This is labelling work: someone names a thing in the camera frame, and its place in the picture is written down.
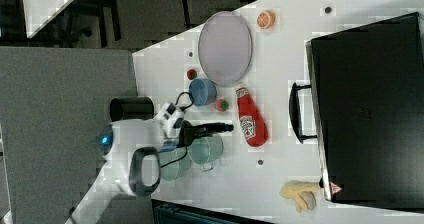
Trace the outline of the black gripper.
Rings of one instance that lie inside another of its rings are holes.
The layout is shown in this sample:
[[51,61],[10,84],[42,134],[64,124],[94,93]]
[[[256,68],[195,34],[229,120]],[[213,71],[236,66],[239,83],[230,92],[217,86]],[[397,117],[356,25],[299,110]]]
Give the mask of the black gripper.
[[207,123],[193,126],[189,121],[184,120],[179,134],[178,147],[188,147],[195,139],[211,136],[217,132],[232,132],[234,126],[225,123]]

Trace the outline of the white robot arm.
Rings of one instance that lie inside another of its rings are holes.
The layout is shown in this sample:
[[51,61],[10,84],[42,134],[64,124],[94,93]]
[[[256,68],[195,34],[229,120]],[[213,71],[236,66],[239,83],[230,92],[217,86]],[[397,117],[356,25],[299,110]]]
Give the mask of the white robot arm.
[[160,182],[151,185],[143,182],[146,157],[159,161],[161,152],[188,147],[196,139],[233,130],[232,124],[215,122],[193,126],[181,118],[168,121],[130,119],[108,124],[100,138],[101,144],[109,148],[104,155],[105,163],[64,224],[96,224],[118,195],[151,195]]

